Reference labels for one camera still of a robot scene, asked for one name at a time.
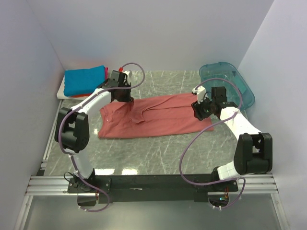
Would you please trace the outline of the salmon pink t shirt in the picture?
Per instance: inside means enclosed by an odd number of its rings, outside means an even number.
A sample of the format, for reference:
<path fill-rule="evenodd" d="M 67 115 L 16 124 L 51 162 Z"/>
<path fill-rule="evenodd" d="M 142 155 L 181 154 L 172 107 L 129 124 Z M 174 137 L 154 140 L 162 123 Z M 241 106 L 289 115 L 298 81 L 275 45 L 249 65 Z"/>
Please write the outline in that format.
<path fill-rule="evenodd" d="M 146 138 L 188 134 L 212 124 L 194 117 L 192 93 L 135 99 L 130 103 L 112 102 L 100 110 L 99 138 Z"/>

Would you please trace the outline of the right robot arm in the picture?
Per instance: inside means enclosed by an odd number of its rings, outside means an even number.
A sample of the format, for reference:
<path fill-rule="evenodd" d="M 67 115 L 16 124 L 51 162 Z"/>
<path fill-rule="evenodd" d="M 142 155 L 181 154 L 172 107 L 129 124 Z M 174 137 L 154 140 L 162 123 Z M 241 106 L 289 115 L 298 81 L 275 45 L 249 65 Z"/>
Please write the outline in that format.
<path fill-rule="evenodd" d="M 213 87 L 211 98 L 202 86 L 194 88 L 192 93 L 197 96 L 197 101 L 191 104 L 194 116 L 201 121 L 215 115 L 237 139 L 233 160 L 213 170 L 212 189 L 222 191 L 227 186 L 227 179 L 272 170 L 272 136 L 255 128 L 241 114 L 238 105 L 228 101 L 225 87 Z"/>

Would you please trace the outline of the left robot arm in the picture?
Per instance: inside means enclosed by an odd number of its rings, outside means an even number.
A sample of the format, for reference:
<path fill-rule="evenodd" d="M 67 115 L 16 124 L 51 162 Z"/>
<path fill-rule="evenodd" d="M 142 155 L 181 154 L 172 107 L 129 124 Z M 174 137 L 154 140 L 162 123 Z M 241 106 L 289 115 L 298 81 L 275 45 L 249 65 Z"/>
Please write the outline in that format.
<path fill-rule="evenodd" d="M 113 101 L 133 101 L 131 83 L 128 82 L 130 76 L 129 71 L 114 70 L 85 100 L 71 108 L 63 107 L 59 110 L 55 141 L 73 165 L 72 185 L 86 193 L 98 187 L 94 168 L 85 151 L 90 140 L 90 117 Z"/>

